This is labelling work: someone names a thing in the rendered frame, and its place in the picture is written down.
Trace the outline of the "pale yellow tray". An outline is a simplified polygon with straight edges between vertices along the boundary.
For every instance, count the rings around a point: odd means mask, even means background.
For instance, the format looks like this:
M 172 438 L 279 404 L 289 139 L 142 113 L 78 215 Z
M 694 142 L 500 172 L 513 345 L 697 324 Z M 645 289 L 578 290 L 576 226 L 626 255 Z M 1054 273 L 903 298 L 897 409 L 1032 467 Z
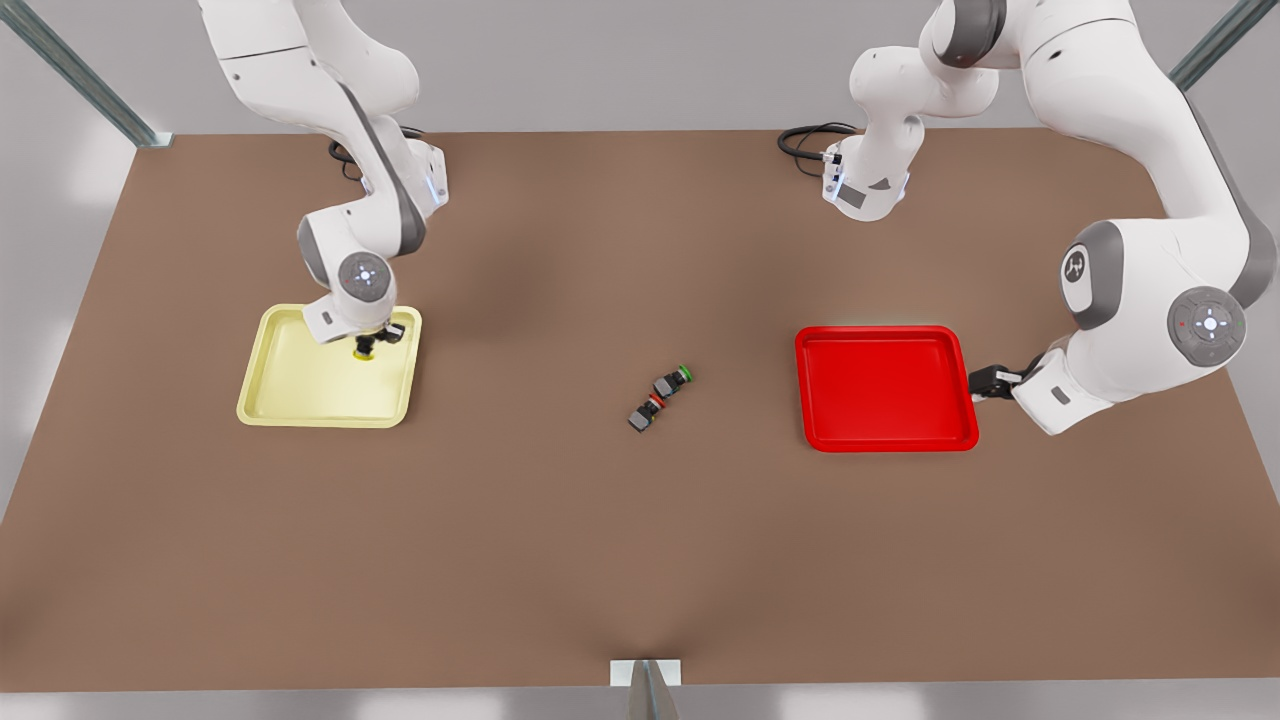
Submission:
M 397 306 L 390 319 L 404 327 L 396 345 L 379 345 L 369 360 L 346 338 L 319 345 L 298 304 L 269 307 L 237 402 L 237 416 L 255 427 L 392 428 L 410 407 L 422 318 Z

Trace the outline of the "red tray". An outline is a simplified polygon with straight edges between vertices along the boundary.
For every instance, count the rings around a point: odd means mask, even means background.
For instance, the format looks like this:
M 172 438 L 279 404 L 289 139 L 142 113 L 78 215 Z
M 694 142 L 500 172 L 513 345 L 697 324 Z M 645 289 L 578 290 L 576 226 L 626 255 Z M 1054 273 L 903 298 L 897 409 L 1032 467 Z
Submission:
M 812 325 L 794 341 L 804 434 L 826 454 L 964 452 L 979 441 L 945 325 Z

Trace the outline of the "silver frame post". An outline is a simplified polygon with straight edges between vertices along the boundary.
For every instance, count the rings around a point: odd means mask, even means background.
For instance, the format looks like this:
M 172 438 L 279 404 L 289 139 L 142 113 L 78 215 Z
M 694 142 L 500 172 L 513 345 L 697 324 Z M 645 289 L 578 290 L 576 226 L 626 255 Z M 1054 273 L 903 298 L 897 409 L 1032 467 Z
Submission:
M 682 684 L 678 659 L 611 660 L 611 687 L 625 687 L 625 720 L 681 720 L 671 694 Z
M 1207 72 L 1244 38 L 1280 0 L 1236 0 L 1215 26 L 1169 72 L 1167 77 L 1188 94 Z
M 155 131 L 26 0 L 0 0 L 0 22 L 137 149 L 172 145 L 172 133 Z

